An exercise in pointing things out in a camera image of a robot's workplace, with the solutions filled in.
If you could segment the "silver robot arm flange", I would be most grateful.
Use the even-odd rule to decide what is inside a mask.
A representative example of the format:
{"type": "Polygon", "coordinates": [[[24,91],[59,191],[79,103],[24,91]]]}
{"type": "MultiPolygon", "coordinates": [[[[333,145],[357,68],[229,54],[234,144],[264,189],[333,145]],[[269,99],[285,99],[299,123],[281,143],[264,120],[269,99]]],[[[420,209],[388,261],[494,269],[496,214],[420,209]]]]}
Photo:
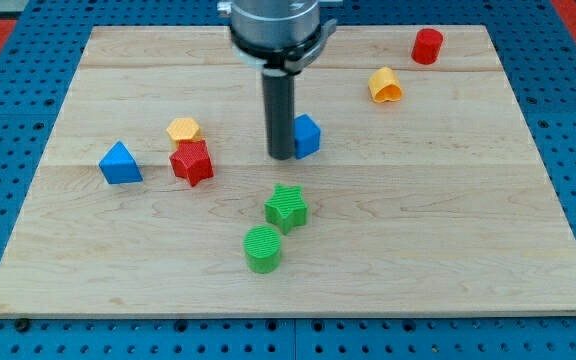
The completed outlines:
{"type": "Polygon", "coordinates": [[[266,76],[294,76],[312,64],[335,33],[337,21],[320,19],[317,0],[224,0],[231,46],[245,64],[266,76]]]}

